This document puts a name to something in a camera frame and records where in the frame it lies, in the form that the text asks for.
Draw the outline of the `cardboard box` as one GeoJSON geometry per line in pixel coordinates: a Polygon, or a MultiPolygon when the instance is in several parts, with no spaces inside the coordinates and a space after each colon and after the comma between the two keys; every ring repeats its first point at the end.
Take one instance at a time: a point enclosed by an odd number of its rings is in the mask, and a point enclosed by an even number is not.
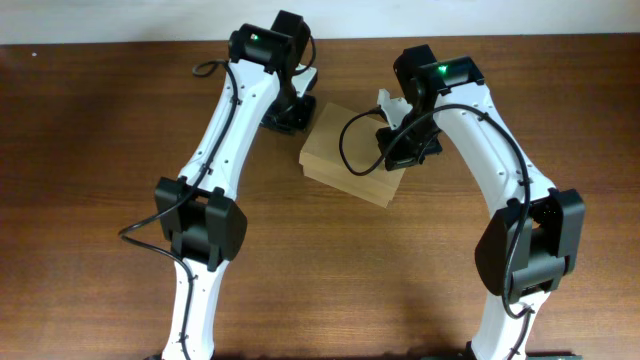
{"type": "Polygon", "coordinates": [[[326,104],[300,151],[299,163],[305,176],[385,208],[404,172],[388,172],[379,165],[366,176],[352,174],[368,169],[379,158],[375,133],[386,126],[377,116],[366,115],[345,128],[354,118],[354,111],[326,104]]]}

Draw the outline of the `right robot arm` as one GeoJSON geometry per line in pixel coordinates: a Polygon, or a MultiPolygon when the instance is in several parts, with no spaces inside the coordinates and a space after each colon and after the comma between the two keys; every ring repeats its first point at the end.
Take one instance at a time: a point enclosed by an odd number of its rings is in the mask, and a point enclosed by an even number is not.
{"type": "Polygon", "coordinates": [[[489,211],[474,252],[487,298],[464,356],[523,359],[537,313],[576,266],[585,204],[576,190],[559,190],[527,157],[470,57],[439,61],[421,45],[404,50],[393,70],[403,95],[378,97],[389,123],[376,134],[381,163],[388,171],[419,165],[441,152],[444,134],[489,211]]]}

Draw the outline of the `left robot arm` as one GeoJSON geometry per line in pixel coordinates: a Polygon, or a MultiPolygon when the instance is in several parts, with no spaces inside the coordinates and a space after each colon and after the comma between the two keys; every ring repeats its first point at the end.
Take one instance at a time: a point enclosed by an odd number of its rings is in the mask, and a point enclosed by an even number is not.
{"type": "Polygon", "coordinates": [[[229,39],[227,59],[197,65],[207,77],[217,67],[224,89],[196,151],[175,179],[161,178],[154,200],[165,256],[176,270],[176,294],[161,359],[211,359],[214,319],[224,273],[244,241],[248,220],[236,202],[242,169],[259,128],[304,131],[316,106],[310,90],[318,71],[301,60],[315,46],[303,17],[280,11],[270,28],[244,24],[229,39]]]}

